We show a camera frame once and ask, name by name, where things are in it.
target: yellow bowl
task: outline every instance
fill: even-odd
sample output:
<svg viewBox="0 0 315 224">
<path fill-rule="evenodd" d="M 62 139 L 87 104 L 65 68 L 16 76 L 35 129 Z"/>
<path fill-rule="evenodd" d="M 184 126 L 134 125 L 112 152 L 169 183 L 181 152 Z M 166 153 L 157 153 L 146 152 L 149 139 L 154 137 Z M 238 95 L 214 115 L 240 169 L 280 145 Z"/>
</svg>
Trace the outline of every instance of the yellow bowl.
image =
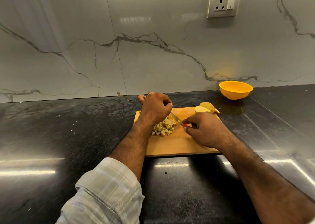
<svg viewBox="0 0 315 224">
<path fill-rule="evenodd" d="M 232 100 L 245 98 L 253 90 L 251 85 L 239 81 L 224 81 L 219 86 L 221 94 Z"/>
</svg>

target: person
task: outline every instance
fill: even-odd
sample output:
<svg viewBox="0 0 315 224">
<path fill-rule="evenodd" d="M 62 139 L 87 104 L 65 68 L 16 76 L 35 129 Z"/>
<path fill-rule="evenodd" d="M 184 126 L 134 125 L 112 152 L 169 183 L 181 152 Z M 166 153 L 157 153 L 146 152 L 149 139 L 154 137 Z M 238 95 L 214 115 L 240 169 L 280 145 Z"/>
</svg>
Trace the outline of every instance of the person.
<svg viewBox="0 0 315 224">
<path fill-rule="evenodd" d="M 165 94 L 140 95 L 139 119 L 109 157 L 76 183 L 77 193 L 61 209 L 57 224 L 139 223 L 144 196 L 140 176 L 151 131 L 172 110 Z M 185 131 L 199 144 L 218 149 L 231 163 L 262 224 L 315 223 L 315 204 L 287 182 L 254 151 L 237 139 L 210 112 L 197 113 L 184 123 Z"/>
</svg>

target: black countertop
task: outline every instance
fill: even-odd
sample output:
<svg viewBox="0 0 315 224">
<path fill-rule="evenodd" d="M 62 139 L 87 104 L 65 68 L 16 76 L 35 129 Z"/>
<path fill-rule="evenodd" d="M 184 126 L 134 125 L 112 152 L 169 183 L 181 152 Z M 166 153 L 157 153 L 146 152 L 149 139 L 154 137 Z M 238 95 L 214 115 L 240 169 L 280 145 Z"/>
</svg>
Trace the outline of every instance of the black countertop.
<svg viewBox="0 0 315 224">
<path fill-rule="evenodd" d="M 169 96 L 176 108 L 213 103 L 234 134 L 315 199 L 315 85 L 255 88 L 237 101 L 219 91 Z M 139 109 L 136 96 L 0 104 L 0 223 L 54 223 Z M 222 155 L 146 158 L 141 185 L 144 223 L 260 223 Z"/>
</svg>

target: plaid shirt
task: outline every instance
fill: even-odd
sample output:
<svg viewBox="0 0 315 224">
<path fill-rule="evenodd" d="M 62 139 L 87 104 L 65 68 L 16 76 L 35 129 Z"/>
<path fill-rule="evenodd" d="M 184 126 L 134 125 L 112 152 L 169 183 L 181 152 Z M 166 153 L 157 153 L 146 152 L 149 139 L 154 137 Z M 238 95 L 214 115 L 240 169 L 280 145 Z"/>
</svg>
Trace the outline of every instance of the plaid shirt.
<svg viewBox="0 0 315 224">
<path fill-rule="evenodd" d="M 77 194 L 65 203 L 56 224 L 139 223 L 144 196 L 133 172 L 104 158 L 76 183 Z"/>
</svg>

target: wall socket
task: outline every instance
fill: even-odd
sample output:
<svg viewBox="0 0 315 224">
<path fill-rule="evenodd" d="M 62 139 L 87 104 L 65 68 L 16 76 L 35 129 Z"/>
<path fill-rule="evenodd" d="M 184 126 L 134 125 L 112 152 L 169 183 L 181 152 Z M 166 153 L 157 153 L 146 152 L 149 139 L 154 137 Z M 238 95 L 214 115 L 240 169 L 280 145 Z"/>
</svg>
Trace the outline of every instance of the wall socket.
<svg viewBox="0 0 315 224">
<path fill-rule="evenodd" d="M 225 11 L 228 0 L 215 0 L 214 11 Z"/>
<path fill-rule="evenodd" d="M 208 18 L 235 16 L 240 0 L 209 0 Z"/>
</svg>

